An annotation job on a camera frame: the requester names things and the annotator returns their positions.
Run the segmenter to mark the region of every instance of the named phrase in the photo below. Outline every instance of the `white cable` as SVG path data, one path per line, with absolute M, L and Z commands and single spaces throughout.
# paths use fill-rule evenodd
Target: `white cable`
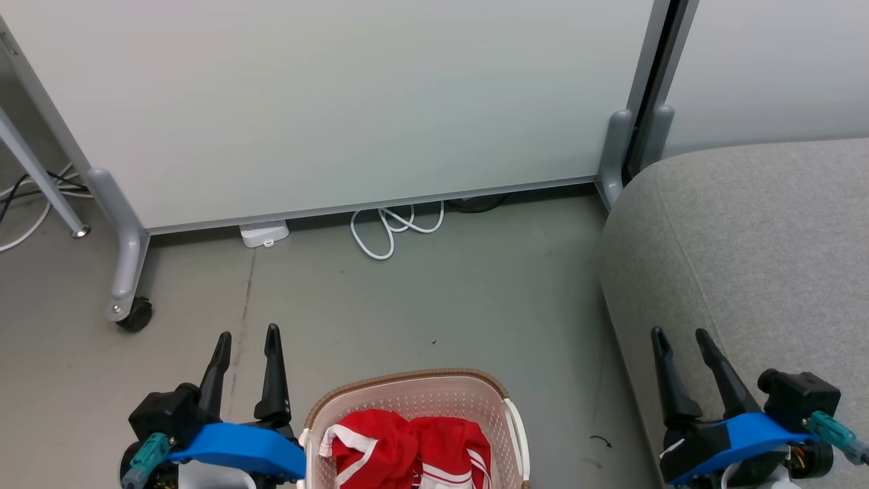
M 396 221 L 404 224 L 402 227 L 392 227 L 389 225 L 389 221 L 387 220 L 387 214 L 391 216 Z M 438 230 L 441 227 L 441 223 L 443 223 L 443 201 L 441 201 L 441 214 L 437 219 L 437 224 L 434 225 L 431 229 L 421 228 L 420 226 L 414 224 L 414 218 L 416 217 L 416 212 L 414 210 L 414 206 L 410 206 L 410 219 L 405 219 L 398 214 L 392 212 L 386 207 L 382 207 L 377 210 L 377 215 L 380 216 L 381 222 L 383 223 L 383 228 L 386 229 L 386 234 L 389 236 L 389 251 L 385 255 L 378 255 L 369 250 L 365 244 L 362 243 L 362 240 L 359 238 L 359 234 L 356 233 L 356 216 L 359 215 L 359 211 L 353 213 L 353 216 L 350 217 L 350 232 L 353 233 L 353 238 L 356 240 L 356 244 L 362 248 L 362 251 L 365 252 L 366 255 L 370 256 L 375 260 L 386 260 L 392 257 L 392 254 L 395 253 L 395 238 L 393 237 L 394 233 L 404 232 L 408 229 L 412 229 L 417 232 L 421 232 L 423 234 L 430 234 Z
M 64 174 L 67 171 L 69 171 L 70 168 L 72 168 L 71 161 L 66 166 L 63 167 L 63 170 L 60 170 L 60 173 L 58 175 L 66 178 L 68 180 L 75 178 L 75 177 L 78 177 L 78 173 L 73 173 L 72 175 L 69 175 L 68 177 L 64 176 Z M 23 185 L 23 184 L 32 184 L 32 183 L 33 183 L 33 180 L 28 178 L 28 179 L 25 179 L 20 185 L 18 185 L 18 187 L 20 188 L 21 185 Z M 60 180 L 57 181 L 57 187 L 60 189 L 77 189 L 77 188 L 79 188 L 79 187 L 76 187 L 74 185 L 60 185 L 61 183 L 62 182 Z M 3 193 L 0 193 L 0 197 L 3 197 L 6 194 L 12 192 L 12 188 L 13 187 L 10 187 L 10 188 L 6 189 L 5 191 L 3 191 Z M 80 197 L 80 198 L 93 198 L 94 197 L 92 195 L 75 193 L 75 192 L 62 191 L 61 193 L 64 195 L 69 195 L 71 197 Z M 15 241 L 13 241 L 9 244 L 4 244 L 3 246 L 0 246 L 0 253 L 7 251 L 7 250 L 11 250 L 12 248 L 15 248 L 16 246 L 23 243 L 25 239 L 29 238 L 30 235 L 32 235 L 34 232 L 36 232 L 36 229 L 38 229 L 39 226 L 42 225 L 42 223 L 45 221 L 45 218 L 48 217 L 50 210 L 51 210 L 51 202 L 46 202 L 45 209 L 43 210 L 43 215 L 39 216 L 39 219 L 36 220 L 36 223 L 33 224 L 33 227 L 31 227 L 29 230 L 27 230 L 27 232 L 25 232 L 20 238 L 16 239 Z

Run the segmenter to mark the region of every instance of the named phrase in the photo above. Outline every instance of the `red and white garment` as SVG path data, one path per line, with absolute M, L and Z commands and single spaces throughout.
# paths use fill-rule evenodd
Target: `red and white garment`
M 458 418 L 417 418 L 376 409 L 352 412 L 323 434 L 341 489 L 491 489 L 491 448 L 480 426 Z

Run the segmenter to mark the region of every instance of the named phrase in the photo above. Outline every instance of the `brown basket rim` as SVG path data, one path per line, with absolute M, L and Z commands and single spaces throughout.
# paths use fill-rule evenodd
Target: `brown basket rim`
M 470 377 L 482 380 L 492 386 L 502 399 L 509 399 L 510 395 L 507 389 L 496 378 L 491 375 L 470 368 L 441 368 L 432 370 L 417 370 L 413 372 L 394 373 L 384 375 L 382 377 L 369 378 L 368 380 L 360 380 L 352 384 L 347 384 L 337 389 L 333 389 L 314 404 L 311 412 L 308 414 L 308 419 L 305 420 L 305 429 L 310 429 L 314 426 L 314 419 L 320 414 L 322 408 L 332 399 L 341 396 L 347 392 L 358 391 L 376 385 L 392 384 L 393 382 L 402 382 L 405 380 L 415 380 L 418 378 L 437 378 L 437 377 Z

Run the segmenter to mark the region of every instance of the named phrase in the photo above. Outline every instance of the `laundry basket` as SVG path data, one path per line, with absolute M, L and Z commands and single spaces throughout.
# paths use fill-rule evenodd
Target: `laundry basket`
M 474 421 L 492 447 L 492 489 L 530 489 L 525 427 L 507 390 L 483 372 L 465 369 L 399 373 L 345 385 L 326 394 L 305 421 L 299 443 L 308 459 L 297 489 L 337 489 L 335 464 L 318 453 L 326 428 L 365 409 L 407 419 L 449 416 Z

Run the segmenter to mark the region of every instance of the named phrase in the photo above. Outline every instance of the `gray fabric cushion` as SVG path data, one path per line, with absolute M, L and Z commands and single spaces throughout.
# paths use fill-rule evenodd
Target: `gray fabric cushion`
M 649 331 L 664 328 L 708 419 L 723 407 L 693 332 L 708 329 L 763 405 L 766 368 L 843 392 L 836 418 L 869 441 L 869 139 L 672 157 L 627 186 L 599 277 L 653 449 L 664 426 Z M 837 454 L 809 487 L 868 487 Z

